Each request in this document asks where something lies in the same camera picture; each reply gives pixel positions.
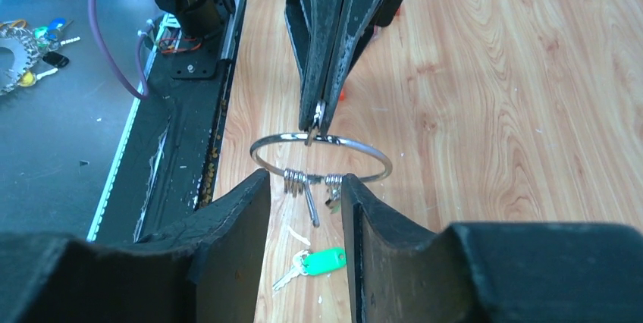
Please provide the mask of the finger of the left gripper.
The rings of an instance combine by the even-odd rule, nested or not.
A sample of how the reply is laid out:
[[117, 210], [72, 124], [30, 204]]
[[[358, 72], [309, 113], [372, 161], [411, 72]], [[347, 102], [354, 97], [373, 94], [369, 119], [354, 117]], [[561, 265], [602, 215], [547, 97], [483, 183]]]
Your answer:
[[325, 103], [320, 134], [326, 135], [339, 102], [340, 91], [373, 37], [374, 28], [387, 27], [403, 0], [342, 0], [337, 29], [332, 33], [331, 59], [321, 100]]
[[286, 0], [285, 18], [300, 74], [302, 131], [326, 133], [331, 119], [328, 72], [343, 0]]

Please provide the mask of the key with green tag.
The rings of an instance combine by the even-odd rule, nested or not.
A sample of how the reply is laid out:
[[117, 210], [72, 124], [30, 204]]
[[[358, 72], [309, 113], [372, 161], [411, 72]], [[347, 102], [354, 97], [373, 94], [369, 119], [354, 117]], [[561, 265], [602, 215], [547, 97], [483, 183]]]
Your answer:
[[272, 285], [273, 291], [279, 291], [292, 279], [299, 276], [317, 276], [327, 274], [347, 265], [347, 253], [343, 248], [331, 248], [318, 252], [304, 249], [295, 253], [290, 268]]

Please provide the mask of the metal keyring with keys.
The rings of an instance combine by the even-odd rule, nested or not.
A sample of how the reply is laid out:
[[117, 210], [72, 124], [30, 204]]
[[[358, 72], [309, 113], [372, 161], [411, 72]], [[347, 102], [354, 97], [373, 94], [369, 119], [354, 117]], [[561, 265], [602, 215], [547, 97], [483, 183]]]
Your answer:
[[[374, 146], [345, 136], [323, 134], [321, 125], [325, 115], [326, 104], [320, 101], [313, 112], [309, 130], [264, 136], [249, 148], [251, 159], [259, 167], [282, 179], [285, 195], [305, 199], [313, 227], [319, 227], [321, 223], [319, 207], [324, 205], [332, 212], [339, 209], [341, 183], [349, 173], [347, 166], [340, 165], [341, 156], [364, 158], [368, 166], [374, 167], [372, 171], [357, 173], [363, 183], [383, 180], [393, 171], [390, 158]], [[301, 146], [303, 160], [288, 163], [271, 160], [265, 154], [267, 149], [282, 145]]]

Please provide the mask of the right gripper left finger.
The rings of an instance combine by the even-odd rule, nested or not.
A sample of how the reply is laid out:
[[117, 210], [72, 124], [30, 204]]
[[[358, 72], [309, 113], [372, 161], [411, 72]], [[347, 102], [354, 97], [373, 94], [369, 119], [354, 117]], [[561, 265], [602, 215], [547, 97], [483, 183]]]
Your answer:
[[1, 320], [251, 322], [270, 208], [270, 177], [259, 169], [133, 244], [3, 233]]

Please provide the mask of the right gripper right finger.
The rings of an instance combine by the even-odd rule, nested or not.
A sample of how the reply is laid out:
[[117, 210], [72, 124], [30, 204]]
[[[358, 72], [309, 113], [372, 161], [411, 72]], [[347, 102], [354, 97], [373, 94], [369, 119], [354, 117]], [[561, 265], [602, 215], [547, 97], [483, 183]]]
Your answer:
[[624, 224], [454, 222], [430, 231], [343, 179], [354, 322], [640, 322], [642, 235]]

